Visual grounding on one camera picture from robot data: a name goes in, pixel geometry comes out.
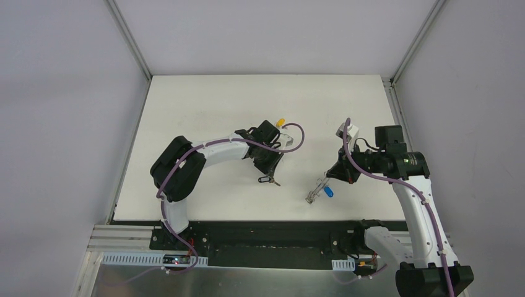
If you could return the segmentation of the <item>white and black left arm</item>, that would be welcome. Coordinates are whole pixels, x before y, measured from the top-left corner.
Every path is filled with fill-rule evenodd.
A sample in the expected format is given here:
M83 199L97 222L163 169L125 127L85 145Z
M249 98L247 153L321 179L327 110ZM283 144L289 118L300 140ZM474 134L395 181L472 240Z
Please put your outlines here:
M293 138L269 121L207 142L175 137L150 169L161 200L162 219L170 227L165 242L177 251L188 245L187 198L204 169L226 161L251 159L265 178L272 179L282 150L292 145Z

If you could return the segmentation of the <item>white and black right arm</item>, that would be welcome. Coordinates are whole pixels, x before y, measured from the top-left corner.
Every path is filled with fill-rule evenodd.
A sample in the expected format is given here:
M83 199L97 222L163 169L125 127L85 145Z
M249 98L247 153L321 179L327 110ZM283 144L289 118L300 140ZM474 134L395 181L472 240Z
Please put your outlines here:
M342 123L336 135L342 147L326 176L349 184L362 175L389 183L412 245L411 250L405 248L383 222L362 220L350 236L350 247L361 254L373 251L395 269L400 296L459 296L474 281L474 274L470 266L460 264L446 237L423 153L408 150L399 125L376 127L376 147L365 151L356 144L358 128L350 121Z

